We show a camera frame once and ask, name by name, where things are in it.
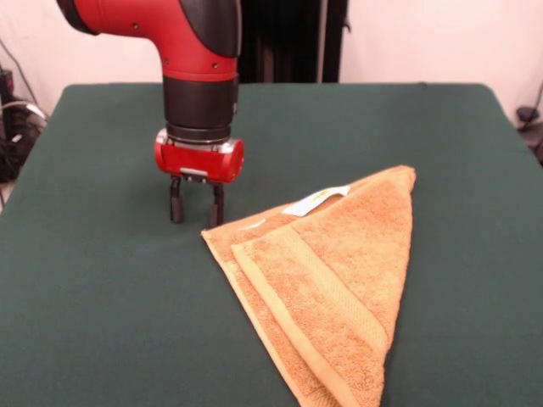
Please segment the black joint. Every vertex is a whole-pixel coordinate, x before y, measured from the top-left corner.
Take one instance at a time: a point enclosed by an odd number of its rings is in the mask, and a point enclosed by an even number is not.
[[[79,15],[79,11],[77,10],[74,0],[57,0],[57,4],[59,5],[62,14],[68,21],[68,24],[70,24],[72,28],[75,28],[76,30],[85,34],[91,34],[93,36],[98,35],[97,32],[94,32],[85,24]]]

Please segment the green table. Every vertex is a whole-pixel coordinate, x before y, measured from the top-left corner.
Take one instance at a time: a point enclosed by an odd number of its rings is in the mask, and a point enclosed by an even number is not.
[[[169,220],[157,84],[69,87],[0,215],[0,405],[289,406],[200,238]],[[417,169],[383,406],[543,403],[543,174],[483,86],[242,86],[227,219]]]

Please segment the folded towel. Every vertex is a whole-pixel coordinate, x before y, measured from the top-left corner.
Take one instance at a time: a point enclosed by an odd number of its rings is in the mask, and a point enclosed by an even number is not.
[[[202,233],[300,405],[379,406],[415,179],[394,167],[307,214],[283,205]]]

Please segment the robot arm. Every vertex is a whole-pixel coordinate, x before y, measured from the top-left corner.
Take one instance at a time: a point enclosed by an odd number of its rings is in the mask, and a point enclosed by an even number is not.
[[[231,139],[231,125],[238,103],[240,0],[57,2],[81,32],[147,38],[156,46],[166,124],[155,157],[160,169],[176,178],[172,185],[185,178],[220,187],[238,176],[244,146]]]

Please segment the terry cloth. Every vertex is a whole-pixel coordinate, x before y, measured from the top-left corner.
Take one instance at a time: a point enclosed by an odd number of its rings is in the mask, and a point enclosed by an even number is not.
[[[202,235],[302,406],[378,407],[409,262],[415,170]]]

